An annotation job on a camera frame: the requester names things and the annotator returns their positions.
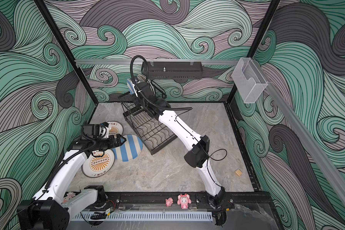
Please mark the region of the cream floral plate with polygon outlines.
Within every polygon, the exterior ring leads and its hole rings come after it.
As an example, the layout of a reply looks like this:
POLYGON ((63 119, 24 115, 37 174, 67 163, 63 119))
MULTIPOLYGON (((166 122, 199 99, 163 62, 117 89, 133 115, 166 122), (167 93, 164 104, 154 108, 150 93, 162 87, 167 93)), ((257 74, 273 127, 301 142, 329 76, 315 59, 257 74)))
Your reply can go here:
POLYGON ((140 102, 143 102, 145 98, 142 96, 144 94, 150 101, 156 102, 156 90, 155 86, 152 84, 151 80, 146 80, 146 76, 143 74, 137 75, 138 79, 138 98, 140 102))

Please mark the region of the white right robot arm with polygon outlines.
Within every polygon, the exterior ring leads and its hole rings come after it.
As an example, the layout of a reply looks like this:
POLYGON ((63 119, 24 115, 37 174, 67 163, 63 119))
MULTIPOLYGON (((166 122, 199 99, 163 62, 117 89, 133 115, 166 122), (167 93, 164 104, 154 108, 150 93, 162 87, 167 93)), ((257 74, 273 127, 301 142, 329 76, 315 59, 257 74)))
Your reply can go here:
POLYGON ((190 128, 176 113, 176 111, 189 111, 191 107, 172 108, 163 98, 158 98, 147 80, 138 80, 132 77, 127 81, 129 91, 135 97, 137 106, 143 107, 150 117, 168 127, 187 149, 185 161, 198 173, 205 186, 209 205, 218 209, 223 205, 225 188, 219 183, 211 166, 213 158, 209 154, 210 139, 200 135, 190 128))

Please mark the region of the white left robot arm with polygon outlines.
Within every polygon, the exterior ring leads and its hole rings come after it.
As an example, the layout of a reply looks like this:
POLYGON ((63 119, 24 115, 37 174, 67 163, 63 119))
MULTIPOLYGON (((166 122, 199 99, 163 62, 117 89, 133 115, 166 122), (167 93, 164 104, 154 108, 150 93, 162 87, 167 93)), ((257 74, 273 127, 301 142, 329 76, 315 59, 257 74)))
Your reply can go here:
POLYGON ((65 230, 69 222, 85 208, 104 208, 107 196, 103 186, 88 186, 71 201, 63 202, 66 190, 77 171, 95 151, 105 153, 120 147, 127 139, 120 134, 110 135, 109 124, 85 124, 79 140, 67 148, 61 163, 55 167, 45 185, 30 200, 17 207, 22 230, 65 230))

